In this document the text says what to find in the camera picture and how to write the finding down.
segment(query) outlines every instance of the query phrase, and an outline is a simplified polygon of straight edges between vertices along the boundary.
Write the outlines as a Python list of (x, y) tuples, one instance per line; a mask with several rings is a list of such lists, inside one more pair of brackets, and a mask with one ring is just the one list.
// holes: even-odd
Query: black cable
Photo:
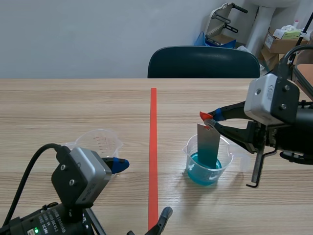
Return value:
[(36, 160), (39, 158), (39, 156), (45, 152), (47, 149), (51, 149), (53, 148), (54, 150), (58, 150), (59, 148), (61, 147), (61, 145), (58, 145), (58, 144), (55, 144), (55, 143), (49, 143), (49, 144), (46, 144), (44, 146), (42, 146), (40, 149), (37, 150), (37, 152), (34, 154), (34, 156), (31, 158), (25, 172), (24, 172), (24, 175), (21, 179), (21, 182), (20, 182), (20, 185), (15, 193), (15, 196), (14, 196), (14, 199), (13, 199), (13, 202), (11, 204), (11, 207), (10, 207), (10, 210), (5, 218), (5, 221), (3, 223), (3, 226), (7, 225), (9, 223), (9, 221), (11, 220), (12, 216), (13, 216), (13, 213), (15, 211), (15, 208), (18, 204), (18, 201), (21, 197), (21, 194), (22, 194), (22, 191), (24, 189), (24, 186), (26, 184), (26, 181), (27, 181), (27, 178), (30, 174), (30, 171), (31, 169), (33, 168)]
[(288, 78), (289, 67), (288, 67), (287, 63), (288, 63), (289, 57), (297, 51), (308, 50), (308, 49), (312, 50), (313, 45), (296, 46), (293, 49), (291, 49), (290, 51), (288, 51), (278, 63), (278, 70), (277, 70), (277, 75), (279, 76), (278, 79), (287, 79)]
[[(313, 12), (312, 12), (312, 14), (311, 14), (311, 16), (310, 16), (310, 18), (309, 18), (307, 24), (305, 25), (305, 27), (304, 27), (302, 33), (307, 33), (307, 30), (308, 30), (308, 28), (309, 28), (309, 26), (310, 26), (312, 20), (313, 20)], [(301, 42), (302, 42), (302, 40), (303, 40), (303, 37), (300, 37), (295, 46), (300, 45)], [(292, 55), (292, 57), (291, 57), (291, 63), (290, 63), (290, 66), (289, 66), (289, 67), (291, 67), (291, 66), (293, 65), (294, 59), (295, 59), (295, 55)]]

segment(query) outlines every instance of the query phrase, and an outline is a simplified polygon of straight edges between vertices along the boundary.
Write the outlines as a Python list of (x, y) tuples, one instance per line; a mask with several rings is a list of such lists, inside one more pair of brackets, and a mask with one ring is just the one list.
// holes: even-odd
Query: cardboard box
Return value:
[(275, 30), (273, 36), (279, 39), (299, 39), (301, 30), (285, 31), (281, 29)]
[(234, 48), (236, 44), (236, 39), (228, 37), (223, 34), (219, 34), (213, 37), (208, 35), (205, 43), (207, 43), (211, 47), (224, 47), (224, 48)]
[[(274, 37), (270, 32), (265, 37), (264, 45), (270, 53), (286, 54), (290, 51), (298, 39), (278, 39)], [(308, 41), (302, 40), (301, 45), (306, 45)]]
[[(263, 46), (259, 60), (262, 61), (262, 65), (265, 67), (267, 72), (273, 70), (278, 62), (283, 58), (285, 54), (271, 53), (266, 46)], [(298, 55), (294, 59), (294, 65), (297, 63)]]

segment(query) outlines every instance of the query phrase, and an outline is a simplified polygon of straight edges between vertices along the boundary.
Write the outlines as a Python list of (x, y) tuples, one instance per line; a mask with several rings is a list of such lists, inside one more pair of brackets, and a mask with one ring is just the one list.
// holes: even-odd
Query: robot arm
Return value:
[[(313, 108), (311, 102), (299, 102), (299, 88), (287, 80), (287, 59), (298, 50), (313, 49), (313, 45), (298, 46), (279, 63), (278, 76), (267, 74), (250, 83), (246, 101), (218, 108), (204, 119), (206, 125), (248, 152), (257, 153), (252, 182), (258, 187), (264, 158), (281, 150), (280, 156), (290, 162), (313, 165)], [(249, 120), (246, 129), (226, 127), (219, 121), (241, 118)], [(275, 150), (264, 154), (265, 146)]]

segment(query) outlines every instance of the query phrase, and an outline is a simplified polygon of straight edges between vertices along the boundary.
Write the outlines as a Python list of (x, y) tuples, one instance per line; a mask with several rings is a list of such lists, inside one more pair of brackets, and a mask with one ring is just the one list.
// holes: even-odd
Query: measuring cup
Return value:
[[(239, 146), (230, 144), (229, 141), (221, 137), (216, 168), (210, 169), (198, 162), (198, 135), (190, 138), (183, 152), (187, 155), (186, 170), (189, 178), (200, 185), (211, 185), (219, 179), (225, 169), (233, 161), (235, 153), (240, 153)], [(247, 171), (250, 157), (242, 154), (241, 171)]]
[(93, 150), (101, 158), (118, 158), (118, 150), (123, 146), (117, 135), (108, 130), (92, 130), (83, 134), (74, 142), (64, 143), (70, 150), (75, 147), (82, 147)]

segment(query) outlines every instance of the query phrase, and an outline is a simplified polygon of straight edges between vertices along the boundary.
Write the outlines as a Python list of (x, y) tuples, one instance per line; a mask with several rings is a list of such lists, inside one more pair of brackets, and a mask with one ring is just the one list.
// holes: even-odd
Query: chair backrest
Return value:
[(258, 78), (248, 52), (220, 47), (165, 47), (150, 59), (148, 78)]

